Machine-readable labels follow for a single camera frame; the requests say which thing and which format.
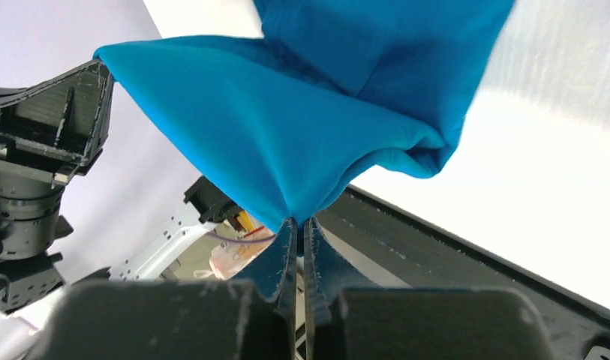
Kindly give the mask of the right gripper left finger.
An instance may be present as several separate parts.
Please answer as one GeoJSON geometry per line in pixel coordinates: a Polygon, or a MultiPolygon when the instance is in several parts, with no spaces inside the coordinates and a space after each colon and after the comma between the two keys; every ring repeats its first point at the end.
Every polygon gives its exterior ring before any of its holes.
{"type": "Polygon", "coordinates": [[[297,223],[284,220],[273,243],[234,277],[243,290],[237,359],[294,358],[297,240],[297,223]]]}

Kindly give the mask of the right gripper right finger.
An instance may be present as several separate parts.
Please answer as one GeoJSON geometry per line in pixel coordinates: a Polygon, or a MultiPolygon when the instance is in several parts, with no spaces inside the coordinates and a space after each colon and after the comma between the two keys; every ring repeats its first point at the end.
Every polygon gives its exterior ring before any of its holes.
{"type": "Polygon", "coordinates": [[[331,246],[315,217],[303,224],[302,245],[306,358],[346,359],[347,306],[342,291],[379,286],[331,246]]]}

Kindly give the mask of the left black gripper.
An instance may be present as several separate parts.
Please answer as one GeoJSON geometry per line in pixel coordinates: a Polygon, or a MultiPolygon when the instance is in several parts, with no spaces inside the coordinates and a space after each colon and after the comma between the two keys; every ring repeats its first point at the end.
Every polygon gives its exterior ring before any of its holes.
{"type": "Polygon", "coordinates": [[[100,60],[28,88],[0,88],[0,172],[86,175],[110,128],[114,79],[100,60]]]}

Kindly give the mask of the blue t shirt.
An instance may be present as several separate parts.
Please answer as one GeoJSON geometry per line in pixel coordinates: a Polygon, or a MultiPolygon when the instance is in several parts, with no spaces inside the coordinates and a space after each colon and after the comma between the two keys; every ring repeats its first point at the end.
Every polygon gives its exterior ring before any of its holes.
{"type": "Polygon", "coordinates": [[[511,1],[256,1],[261,38],[95,51],[210,181],[267,227],[374,165],[419,179],[457,149],[511,1]]]}

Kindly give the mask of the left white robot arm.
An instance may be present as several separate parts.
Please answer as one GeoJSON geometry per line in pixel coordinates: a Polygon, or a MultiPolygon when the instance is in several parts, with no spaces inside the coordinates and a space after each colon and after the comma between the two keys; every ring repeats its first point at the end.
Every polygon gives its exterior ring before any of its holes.
{"type": "Polygon", "coordinates": [[[142,248],[205,230],[184,199],[198,176],[102,61],[0,88],[0,313],[142,279],[142,248]]]}

